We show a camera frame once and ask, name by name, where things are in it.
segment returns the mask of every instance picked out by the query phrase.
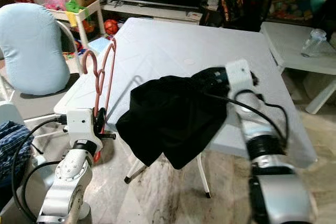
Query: floor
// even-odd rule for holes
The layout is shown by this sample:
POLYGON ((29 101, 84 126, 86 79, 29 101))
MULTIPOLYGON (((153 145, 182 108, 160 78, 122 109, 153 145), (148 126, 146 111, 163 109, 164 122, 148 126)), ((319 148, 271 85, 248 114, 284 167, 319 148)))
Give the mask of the floor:
MULTIPOLYGON (((309 100, 302 87, 297 90, 300 95, 295 99, 296 108, 319 157, 299 173, 316 199, 316 223, 332 224, 336 219, 336 107, 324 106, 317 115, 310 115, 304 111, 309 100)), ((60 158, 68 141, 63 135, 40 142, 39 146, 53 161, 60 158)), ((205 151, 202 161, 211 199, 205 197, 196 160, 175 170, 162 156, 127 185, 123 179, 134 156, 122 139, 105 140, 85 194, 91 214, 80 223, 248 223, 249 162, 213 151, 205 151)), ((41 202, 33 191, 28 192, 27 199, 41 202)))

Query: plush toy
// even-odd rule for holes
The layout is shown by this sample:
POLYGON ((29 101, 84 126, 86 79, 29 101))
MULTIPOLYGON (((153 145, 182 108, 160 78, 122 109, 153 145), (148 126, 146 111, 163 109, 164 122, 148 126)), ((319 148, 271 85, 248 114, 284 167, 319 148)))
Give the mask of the plush toy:
POLYGON ((118 31, 118 23, 114 19, 108 19, 104 22, 104 28, 107 34, 113 35, 118 31))

